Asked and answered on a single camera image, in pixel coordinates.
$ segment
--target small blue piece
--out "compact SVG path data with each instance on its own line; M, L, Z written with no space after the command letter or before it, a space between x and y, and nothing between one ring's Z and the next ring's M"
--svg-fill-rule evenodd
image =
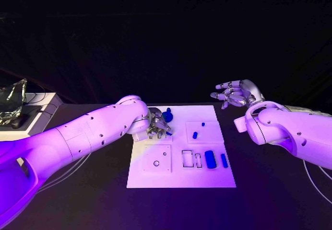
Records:
M205 152L205 160L206 160L208 168L213 169L216 167L216 160L215 160L213 152L211 150Z
M173 114L170 112L170 108L167 108L166 112L162 113L164 121L169 123L173 120Z
M193 132L192 138L193 138L193 139L198 138L198 132Z
M222 160L224 168L228 168L228 163L226 163L226 156L225 156L225 154L221 154L221 160Z

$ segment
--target dark curtain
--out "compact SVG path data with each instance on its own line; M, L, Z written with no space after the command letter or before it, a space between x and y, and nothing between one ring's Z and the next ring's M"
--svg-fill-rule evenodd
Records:
M0 76L84 104L209 102L250 79L267 100L332 113L332 5L267 2L29 5L0 27Z

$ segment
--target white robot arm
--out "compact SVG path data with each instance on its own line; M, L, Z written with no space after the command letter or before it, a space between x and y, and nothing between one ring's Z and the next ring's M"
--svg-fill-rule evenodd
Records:
M211 93L224 100L222 109L228 104L248 107L245 115L234 120L238 132L248 131L258 145L280 145L296 157L332 169L330 115L265 101L250 80L231 81L215 88L225 89L224 93Z
M0 229L23 211L50 175L125 134L140 141L172 130L138 96L86 113L37 135L0 142Z

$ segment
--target black table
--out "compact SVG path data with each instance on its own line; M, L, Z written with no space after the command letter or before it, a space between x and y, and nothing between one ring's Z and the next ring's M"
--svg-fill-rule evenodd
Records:
M278 146L255 145L247 132L237 132L232 120L245 108L221 110L221 103L206 104L215 106L237 188L127 189L133 138L124 135L91 154L63 182L36 195L4 229L332 229L332 205L310 184L302 160ZM63 104L47 128L104 106ZM307 165L332 198L332 181Z

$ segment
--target white board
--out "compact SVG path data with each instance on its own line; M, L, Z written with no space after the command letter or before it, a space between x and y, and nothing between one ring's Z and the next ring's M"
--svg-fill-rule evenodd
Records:
M127 188L213 188L235 187L224 138L212 105L156 106L172 110L172 136L133 143ZM216 167L208 169L205 151L212 151ZM228 167L222 165L225 154ZM183 167L183 160L193 167Z

